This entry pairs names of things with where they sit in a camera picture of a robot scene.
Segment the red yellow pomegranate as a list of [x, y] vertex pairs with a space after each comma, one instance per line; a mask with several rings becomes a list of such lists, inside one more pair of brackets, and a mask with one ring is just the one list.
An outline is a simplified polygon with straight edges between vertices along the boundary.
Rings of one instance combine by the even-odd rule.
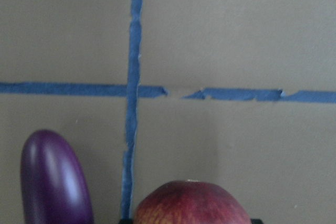
[[192, 180], [163, 184], [137, 206], [134, 223], [251, 223], [241, 204], [218, 185]]

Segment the purple eggplant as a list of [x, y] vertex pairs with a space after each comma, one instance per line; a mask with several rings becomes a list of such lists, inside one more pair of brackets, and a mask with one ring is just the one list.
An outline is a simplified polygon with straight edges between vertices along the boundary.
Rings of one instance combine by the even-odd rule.
[[25, 223], [93, 223], [81, 165], [58, 133], [38, 130], [25, 142], [20, 160]]

